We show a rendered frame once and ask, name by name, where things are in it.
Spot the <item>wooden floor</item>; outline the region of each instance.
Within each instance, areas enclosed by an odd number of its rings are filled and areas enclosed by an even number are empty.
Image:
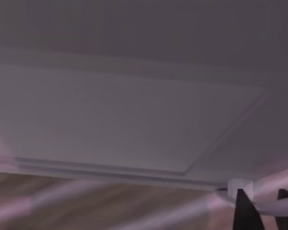
[[[67,179],[0,173],[0,203],[26,197]],[[118,184],[0,225],[0,230],[106,230],[167,207],[188,202],[203,191]],[[206,229],[207,217],[179,226],[179,230]]]

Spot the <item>recessed panel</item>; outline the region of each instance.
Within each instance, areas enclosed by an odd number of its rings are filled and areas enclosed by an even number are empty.
[[[261,93],[0,65],[0,135],[15,157],[183,172]]]

